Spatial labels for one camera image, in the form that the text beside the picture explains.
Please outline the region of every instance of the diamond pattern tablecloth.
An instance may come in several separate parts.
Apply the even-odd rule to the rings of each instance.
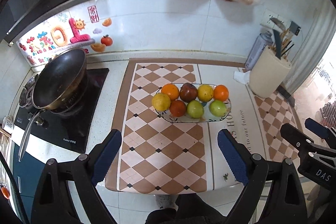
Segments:
[[[170,123],[152,106],[168,83],[194,83],[192,64],[137,64],[125,114],[118,168],[120,191],[152,194],[207,190],[203,129],[197,123]]]
[[[254,96],[258,112],[266,132],[266,140],[270,159],[281,162],[284,158],[296,159],[298,150],[280,135],[284,123],[297,127],[292,109],[280,93],[275,91],[269,98]]]

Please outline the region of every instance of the pan handle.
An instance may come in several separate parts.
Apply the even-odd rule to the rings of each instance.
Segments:
[[[36,112],[34,114],[34,116],[30,119],[27,127],[26,127],[26,130],[25,130],[25,133],[23,134],[23,137],[22,137],[22,140],[21,140],[21,145],[20,145],[20,149],[19,149],[19,155],[18,155],[18,160],[21,161],[22,158],[23,158],[23,155],[25,154],[26,152],[26,148],[27,148],[27,145],[28,145],[28,141],[29,141],[29,135],[30,135],[30,131],[31,131],[31,128],[32,128],[32,125],[34,122],[37,121],[39,115],[45,111],[44,109],[40,109],[38,112]]]

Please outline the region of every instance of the knife block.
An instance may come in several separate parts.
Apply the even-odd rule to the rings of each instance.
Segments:
[[[249,87],[254,94],[268,98],[289,73],[292,65],[284,58],[277,58],[267,46],[251,70]]]

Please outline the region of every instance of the red apple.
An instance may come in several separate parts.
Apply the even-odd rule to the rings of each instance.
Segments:
[[[189,103],[192,100],[196,99],[197,94],[198,94],[198,91],[193,84],[185,83],[181,86],[180,98],[182,99],[182,101]]]
[[[113,40],[107,34],[101,38],[100,43],[105,44],[106,46],[111,46],[113,43]]]

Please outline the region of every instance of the sun sticker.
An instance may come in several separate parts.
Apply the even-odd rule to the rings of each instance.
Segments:
[[[74,22],[74,25],[77,30],[82,30],[85,29],[86,24],[84,23],[84,20],[79,19]]]

